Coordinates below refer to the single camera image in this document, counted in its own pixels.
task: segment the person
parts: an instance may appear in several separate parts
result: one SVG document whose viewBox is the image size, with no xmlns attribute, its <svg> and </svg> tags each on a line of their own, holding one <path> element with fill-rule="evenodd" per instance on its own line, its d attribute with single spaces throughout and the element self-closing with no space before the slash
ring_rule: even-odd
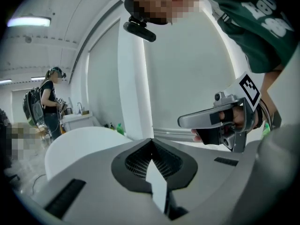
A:
<svg viewBox="0 0 300 225">
<path fill-rule="evenodd" d="M 52 139 L 61 135 L 58 106 L 54 83 L 61 83 L 64 73 L 59 67 L 53 67 L 47 71 L 45 79 L 41 84 L 41 104 L 44 109 L 44 121 L 51 131 Z"/>
<path fill-rule="evenodd" d="M 233 39 L 244 52 L 250 70 L 265 73 L 261 87 L 262 100 L 270 115 L 276 107 L 267 90 L 287 65 L 299 42 L 294 28 L 274 0 L 208 0 L 213 16 L 222 31 Z M 173 23 L 182 13 L 188 12 L 199 0 L 125 0 L 125 9 L 136 19 L 165 25 Z M 233 122 L 241 127 L 244 122 L 243 107 L 232 109 Z M 255 111 L 252 127 L 258 128 L 266 117 Z M 194 141 L 200 142 L 196 134 Z"/>
</svg>

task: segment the faucet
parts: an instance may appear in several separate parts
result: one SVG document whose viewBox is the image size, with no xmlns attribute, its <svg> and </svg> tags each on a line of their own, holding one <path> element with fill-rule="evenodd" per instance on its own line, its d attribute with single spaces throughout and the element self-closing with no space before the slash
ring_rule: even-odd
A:
<svg viewBox="0 0 300 225">
<path fill-rule="evenodd" d="M 78 104 L 80 104 L 79 114 L 82 114 L 82 112 L 83 112 L 83 105 L 81 103 L 77 103 L 77 108 L 78 108 Z"/>
</svg>

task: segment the green bottle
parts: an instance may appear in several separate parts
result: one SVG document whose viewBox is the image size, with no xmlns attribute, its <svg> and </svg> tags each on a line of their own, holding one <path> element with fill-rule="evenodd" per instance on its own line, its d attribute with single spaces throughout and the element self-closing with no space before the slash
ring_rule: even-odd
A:
<svg viewBox="0 0 300 225">
<path fill-rule="evenodd" d="M 119 123 L 117 126 L 117 132 L 124 135 L 124 129 L 122 128 L 121 123 Z"/>
</svg>

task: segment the woman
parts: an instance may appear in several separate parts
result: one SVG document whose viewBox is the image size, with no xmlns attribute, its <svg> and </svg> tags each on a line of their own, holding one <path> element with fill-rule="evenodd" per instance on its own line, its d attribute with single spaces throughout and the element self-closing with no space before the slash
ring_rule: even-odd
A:
<svg viewBox="0 0 300 225">
<path fill-rule="evenodd" d="M 60 83 L 63 77 L 66 77 L 66 74 L 59 67 L 53 67 L 46 73 L 41 84 L 41 104 L 44 109 L 44 121 L 51 131 L 53 140 L 61 135 L 57 108 L 59 104 L 56 102 L 54 83 Z"/>
</svg>

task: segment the hand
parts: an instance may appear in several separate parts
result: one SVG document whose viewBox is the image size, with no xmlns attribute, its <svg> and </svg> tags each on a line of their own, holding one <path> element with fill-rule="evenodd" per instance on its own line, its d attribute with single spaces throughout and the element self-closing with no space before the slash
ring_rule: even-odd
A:
<svg viewBox="0 0 300 225">
<path fill-rule="evenodd" d="M 243 124 L 244 124 L 243 107 L 242 106 L 236 106 L 236 107 L 232 108 L 232 110 L 233 110 L 233 122 L 235 123 L 235 126 L 237 128 L 242 128 Z M 219 116 L 220 116 L 220 119 L 223 120 L 225 118 L 224 112 L 220 112 Z M 254 121 L 254 125 L 252 126 L 251 130 L 257 125 L 257 123 L 258 123 L 257 111 L 255 111 L 255 121 Z M 196 135 L 194 137 L 195 142 L 202 142 L 201 137 L 197 134 L 196 129 L 192 129 L 192 134 Z"/>
</svg>

